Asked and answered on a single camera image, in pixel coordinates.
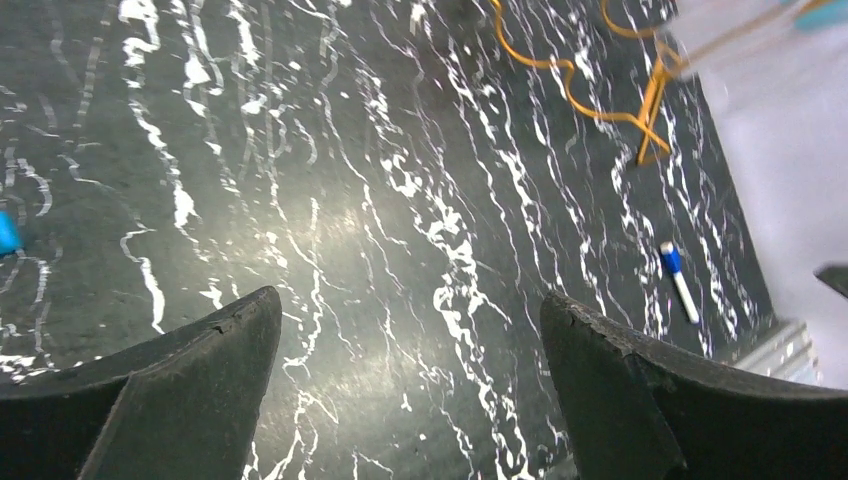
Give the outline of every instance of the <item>white wall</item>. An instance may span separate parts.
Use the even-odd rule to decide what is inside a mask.
[[[677,3],[686,14],[703,1]],[[814,276],[826,263],[848,262],[848,25],[801,41],[810,56],[839,52],[804,91],[718,111],[725,87],[732,98],[734,89],[797,75],[797,48],[770,52],[759,78],[743,66],[702,80],[775,309],[807,322],[824,384],[848,389],[848,300]]]

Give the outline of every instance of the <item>black object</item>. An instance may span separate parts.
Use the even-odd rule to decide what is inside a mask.
[[[582,480],[848,478],[848,392],[703,359],[557,294],[541,323]]]
[[[0,386],[0,478],[241,478],[280,322],[265,287],[115,355]]]
[[[816,278],[848,298],[848,265],[828,265],[816,272]]]

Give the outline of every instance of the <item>marble table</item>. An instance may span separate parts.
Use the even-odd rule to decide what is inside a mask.
[[[627,0],[645,26],[667,3]],[[595,2],[507,4],[516,47],[635,111],[652,46]],[[543,294],[711,356],[772,314],[696,84],[674,155],[577,114],[487,0],[7,0],[6,381],[93,361],[262,285],[285,311],[246,479],[539,478],[567,455]],[[689,325],[658,244],[682,249]]]

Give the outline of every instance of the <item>teal object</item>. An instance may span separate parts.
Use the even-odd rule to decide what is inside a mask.
[[[795,20],[799,30],[811,31],[848,21],[848,0],[837,0]]]
[[[22,248],[24,245],[15,220],[8,213],[0,212],[0,255],[14,253]]]

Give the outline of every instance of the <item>white marker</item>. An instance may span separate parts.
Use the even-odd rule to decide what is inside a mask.
[[[689,287],[686,286],[686,280],[683,280],[681,270],[680,254],[674,248],[671,242],[665,242],[660,245],[660,253],[663,257],[663,262],[671,278],[674,279],[674,286],[677,287],[677,293],[680,294],[680,301],[683,302],[683,308],[686,310],[686,316],[689,317],[689,322],[698,324],[701,321],[701,316],[698,314],[698,309],[695,308],[695,301],[692,300],[692,294],[689,293]]]

